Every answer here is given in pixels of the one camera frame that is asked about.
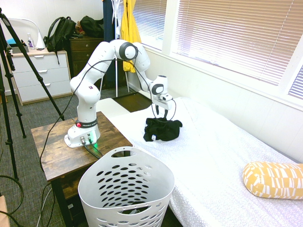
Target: laundry basket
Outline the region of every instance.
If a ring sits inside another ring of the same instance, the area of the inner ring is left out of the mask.
[[[131,155],[118,157],[124,151]],[[160,227],[174,183],[172,171],[161,161],[121,147],[86,171],[78,192],[89,227]]]

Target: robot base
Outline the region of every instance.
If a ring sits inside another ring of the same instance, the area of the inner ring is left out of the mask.
[[[100,138],[100,132],[98,125],[96,124],[90,128],[78,128],[73,125],[69,130],[67,135],[64,137],[66,145],[70,148],[77,148],[83,146],[81,138],[84,137],[86,145],[90,144],[89,139],[92,140],[92,144],[95,144]]]

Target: patterned pillow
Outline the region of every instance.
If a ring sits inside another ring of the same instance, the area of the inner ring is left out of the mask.
[[[303,199],[303,164],[250,162],[243,170],[243,181],[259,197]]]

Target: tripod leg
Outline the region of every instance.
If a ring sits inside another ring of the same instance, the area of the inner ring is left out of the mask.
[[[10,131],[10,125],[9,125],[9,115],[8,115],[8,108],[6,106],[6,100],[5,100],[5,93],[4,93],[4,85],[3,85],[3,79],[2,76],[0,78],[0,94],[2,99],[2,108],[4,113],[4,120],[5,120],[5,126],[6,126],[6,133],[8,136],[8,140],[5,142],[6,145],[9,145],[10,150],[10,156],[11,156],[11,162],[13,165],[13,171],[14,171],[14,177],[16,180],[18,180],[17,175],[17,168],[16,168],[16,161],[15,161],[15,155],[14,155],[14,149],[13,149],[13,140],[11,138],[11,131]]]
[[[0,8],[0,18],[2,19],[2,21],[4,22],[6,28],[8,29],[9,33],[11,34],[11,36],[13,37],[13,39],[15,40],[17,46],[19,47],[20,51],[23,53],[25,59],[27,60],[29,66],[31,67],[31,69],[33,70],[35,76],[37,77],[38,81],[41,83],[44,91],[47,93],[47,96],[49,97],[49,99],[51,100],[53,106],[55,107],[56,111],[58,112],[60,118],[64,121],[64,115],[61,113],[61,111],[59,110],[56,102],[53,100],[52,95],[49,93],[47,87],[45,86],[44,82],[43,82],[43,78],[39,75],[37,69],[35,68],[34,64],[32,63],[32,61],[30,60],[24,46],[22,45],[20,39],[18,38],[16,32],[14,31],[13,27],[11,26],[9,20],[7,19],[7,17],[1,12],[2,9]]]
[[[22,123],[22,120],[21,120],[22,113],[20,113],[20,111],[19,111],[18,102],[17,102],[17,99],[16,99],[16,94],[15,94],[15,91],[14,91],[13,83],[11,81],[11,78],[13,77],[13,75],[9,71],[9,67],[8,67],[6,57],[5,57],[5,54],[4,54],[4,52],[5,52],[5,49],[4,49],[5,43],[4,42],[5,42],[5,37],[4,37],[4,34],[2,32],[2,28],[0,26],[0,55],[1,55],[2,62],[3,62],[4,70],[5,70],[5,73],[6,73],[5,77],[7,77],[8,82],[9,82],[9,88],[10,88],[11,94],[13,96],[13,100],[14,100],[14,104],[15,104],[15,108],[16,108],[16,112],[17,112],[16,115],[19,119],[21,131],[22,131],[22,134],[23,134],[23,138],[26,138],[27,136],[25,135],[23,123]]]

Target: white bedsheet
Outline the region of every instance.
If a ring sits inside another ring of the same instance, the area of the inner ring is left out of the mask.
[[[293,161],[201,104],[175,100],[173,120],[183,127],[172,141],[143,139],[146,118],[153,117],[151,107],[110,120],[134,147],[173,171],[176,186],[170,207],[184,227],[303,226],[303,201],[256,197],[242,180],[248,162]]]

